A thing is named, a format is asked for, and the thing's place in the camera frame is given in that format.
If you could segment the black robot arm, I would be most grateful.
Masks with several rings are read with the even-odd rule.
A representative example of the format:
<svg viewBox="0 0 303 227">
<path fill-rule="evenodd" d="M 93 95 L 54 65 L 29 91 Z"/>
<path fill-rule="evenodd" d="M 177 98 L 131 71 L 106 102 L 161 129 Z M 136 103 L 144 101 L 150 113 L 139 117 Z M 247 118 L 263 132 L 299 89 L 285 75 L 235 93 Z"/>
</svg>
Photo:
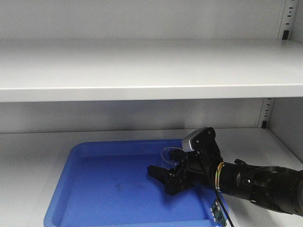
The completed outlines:
<svg viewBox="0 0 303 227">
<path fill-rule="evenodd" d="M 276 212 L 303 214 L 302 171 L 279 166 L 252 166 L 240 159 L 223 161 L 211 127 L 198 129 L 182 140 L 182 150 L 173 150 L 171 169 L 149 166 L 148 175 L 175 195 L 194 186 L 228 194 Z"/>
</svg>

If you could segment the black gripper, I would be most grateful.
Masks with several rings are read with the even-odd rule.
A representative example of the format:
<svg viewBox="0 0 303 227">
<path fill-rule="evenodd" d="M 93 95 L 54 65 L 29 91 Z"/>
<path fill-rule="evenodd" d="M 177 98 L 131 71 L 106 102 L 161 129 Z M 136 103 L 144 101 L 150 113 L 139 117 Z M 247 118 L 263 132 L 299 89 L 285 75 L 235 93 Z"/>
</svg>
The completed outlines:
<svg viewBox="0 0 303 227">
<path fill-rule="evenodd" d="M 215 130 L 206 127 L 194 138 L 195 151 L 169 151 L 171 161 L 180 161 L 175 168 L 169 170 L 150 165 L 147 167 L 148 176 L 164 183 L 165 193 L 172 196 L 196 185 L 213 190 L 214 174 L 218 165 L 223 162 L 215 137 Z"/>
</svg>

